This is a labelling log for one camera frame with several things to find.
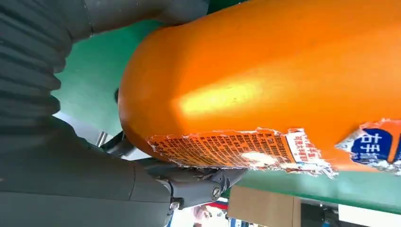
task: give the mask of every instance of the orange gas cylinder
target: orange gas cylinder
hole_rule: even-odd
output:
[[[359,125],[401,119],[401,1],[250,0],[150,34],[122,80],[122,127],[154,135],[303,128],[339,170]]]

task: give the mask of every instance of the blue label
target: blue label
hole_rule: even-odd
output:
[[[392,135],[382,129],[363,130],[367,134],[354,141],[351,148],[352,160],[362,164],[368,164],[372,159],[387,160],[392,145]]]

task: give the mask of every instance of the green table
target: green table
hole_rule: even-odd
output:
[[[238,2],[214,0],[209,12]],[[66,70],[57,75],[62,87],[54,95],[61,101],[61,111],[109,134],[118,133],[121,126],[113,94],[132,52],[159,26],[158,22],[144,21],[75,45]],[[384,173],[342,172],[330,180],[282,171],[250,171],[239,184],[401,214],[401,178]]]

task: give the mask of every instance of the metal bolt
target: metal bolt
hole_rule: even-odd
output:
[[[220,195],[221,195],[221,189],[220,189],[220,187],[215,187],[215,188],[213,189],[213,192],[212,192],[212,197],[213,197],[213,199],[217,200],[218,198],[220,198]]]
[[[178,208],[180,208],[180,203],[179,202],[172,202],[170,204],[170,210],[176,210]]]

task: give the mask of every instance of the orange label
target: orange label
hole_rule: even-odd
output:
[[[332,172],[303,129],[288,134],[257,129],[152,136],[148,143],[155,152],[183,166]]]

